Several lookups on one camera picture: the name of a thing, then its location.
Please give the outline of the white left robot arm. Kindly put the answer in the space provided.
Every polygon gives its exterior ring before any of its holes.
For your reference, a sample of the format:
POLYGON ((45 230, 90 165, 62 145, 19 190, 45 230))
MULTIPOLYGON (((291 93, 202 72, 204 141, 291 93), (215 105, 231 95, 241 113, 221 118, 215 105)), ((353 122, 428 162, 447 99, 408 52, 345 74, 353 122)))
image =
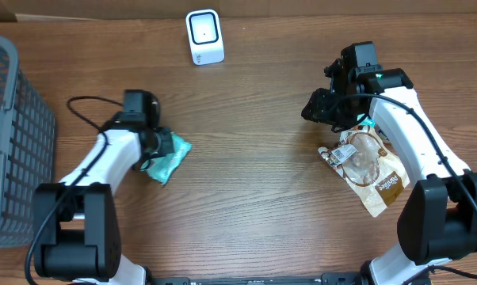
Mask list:
POLYGON ((71 284, 152 284, 146 266, 121 252, 114 193, 128 170, 151 166, 174 152, 169 127, 151 92, 127 89, 121 110, 102 125, 78 167, 57 183, 40 184, 32 198, 34 235, 25 258, 25 279, 71 284))

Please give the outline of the teal snack packet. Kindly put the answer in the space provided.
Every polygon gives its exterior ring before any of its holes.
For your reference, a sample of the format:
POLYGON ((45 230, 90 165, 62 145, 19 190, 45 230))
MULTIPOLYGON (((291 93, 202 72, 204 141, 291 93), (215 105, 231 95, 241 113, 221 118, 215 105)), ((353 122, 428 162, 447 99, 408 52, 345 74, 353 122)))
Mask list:
POLYGON ((173 172, 180 166, 192 149, 192 144, 176 133, 171 132, 171 137, 174 143, 174 152, 164 157, 148 159, 140 168, 141 171, 146 172, 150 178, 156 180, 161 185, 168 183, 173 172))

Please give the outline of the brown Pantree snack bag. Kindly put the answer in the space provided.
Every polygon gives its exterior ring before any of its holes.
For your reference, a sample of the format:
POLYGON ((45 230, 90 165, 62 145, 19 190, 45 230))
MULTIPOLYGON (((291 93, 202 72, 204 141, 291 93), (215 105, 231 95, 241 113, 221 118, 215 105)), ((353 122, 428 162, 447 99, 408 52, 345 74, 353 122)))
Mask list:
POLYGON ((401 160, 384 145, 374 127, 359 125, 343 131, 335 147, 322 146, 318 152, 373 217, 394 203, 410 183, 401 160))

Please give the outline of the teal tissue pack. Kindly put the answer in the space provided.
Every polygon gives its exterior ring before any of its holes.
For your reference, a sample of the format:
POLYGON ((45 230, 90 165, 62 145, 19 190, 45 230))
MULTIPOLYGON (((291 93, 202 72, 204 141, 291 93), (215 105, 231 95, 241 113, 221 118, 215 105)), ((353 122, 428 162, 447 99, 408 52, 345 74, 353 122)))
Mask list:
POLYGON ((384 134, 384 132, 379 127, 376 126, 375 121, 372 120, 369 116, 365 114, 361 114, 360 120, 361 120, 360 121, 361 126, 373 127, 376 134, 381 138, 383 143, 390 143, 388 137, 384 134))

